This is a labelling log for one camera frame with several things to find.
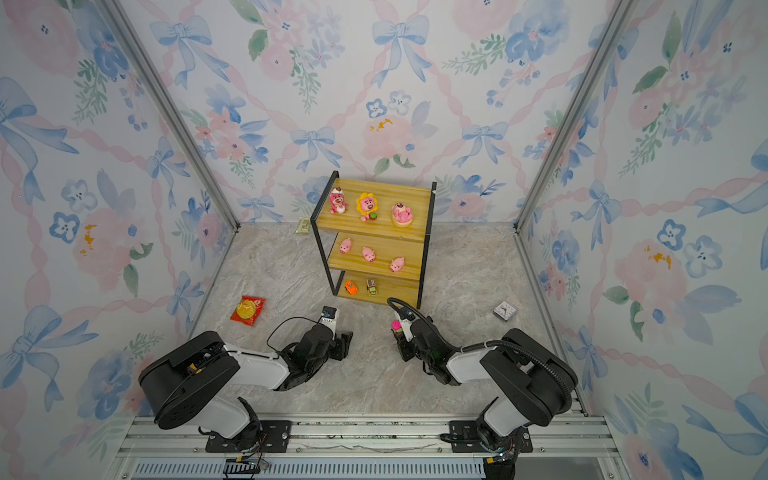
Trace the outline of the pink pig toy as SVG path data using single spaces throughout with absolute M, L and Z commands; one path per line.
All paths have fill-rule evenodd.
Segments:
M 390 263 L 390 270 L 393 273 L 400 272 L 403 267 L 405 266 L 405 258 L 404 257 L 398 257 L 391 261 Z
M 376 260 L 375 251 L 369 247 L 364 247 L 362 249 L 362 256 L 369 263 L 372 263 Z

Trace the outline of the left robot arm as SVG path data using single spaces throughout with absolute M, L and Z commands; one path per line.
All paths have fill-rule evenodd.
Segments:
M 172 430 L 191 424 L 227 440 L 259 428 L 255 409 L 245 399 L 235 402 L 221 391 L 249 385 L 288 391 L 307 383 L 327 361 L 344 360 L 351 332 L 330 323 L 313 325 L 298 342 L 267 355 L 226 343 L 205 331 L 146 367 L 139 375 L 155 424 Z

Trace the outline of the red and green toy truck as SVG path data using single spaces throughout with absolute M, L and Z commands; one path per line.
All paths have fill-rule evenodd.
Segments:
M 370 296 L 376 296 L 378 294 L 378 286 L 374 279 L 366 280 L 366 290 Z

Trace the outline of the pink bear yellow flower figure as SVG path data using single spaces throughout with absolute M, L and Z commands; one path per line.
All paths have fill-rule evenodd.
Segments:
M 356 201 L 356 208 L 361 221 L 368 222 L 378 219 L 378 200 L 373 193 L 362 193 Z

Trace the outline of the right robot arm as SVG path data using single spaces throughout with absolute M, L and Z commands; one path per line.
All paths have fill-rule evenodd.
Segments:
M 475 421 L 449 423 L 441 440 L 454 452 L 519 451 L 530 426 L 546 427 L 571 409 L 577 375 L 520 329 L 509 330 L 500 340 L 458 347 L 445 340 L 429 317 L 408 311 L 392 323 L 392 333 L 402 360 L 418 359 L 424 373 L 439 383 L 490 381 L 501 391 Z

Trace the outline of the pink bear strawberry hat figure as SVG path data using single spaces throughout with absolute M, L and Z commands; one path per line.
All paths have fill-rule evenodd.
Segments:
M 343 190 L 334 187 L 329 193 L 329 212 L 334 215 L 344 214 L 348 209 Z

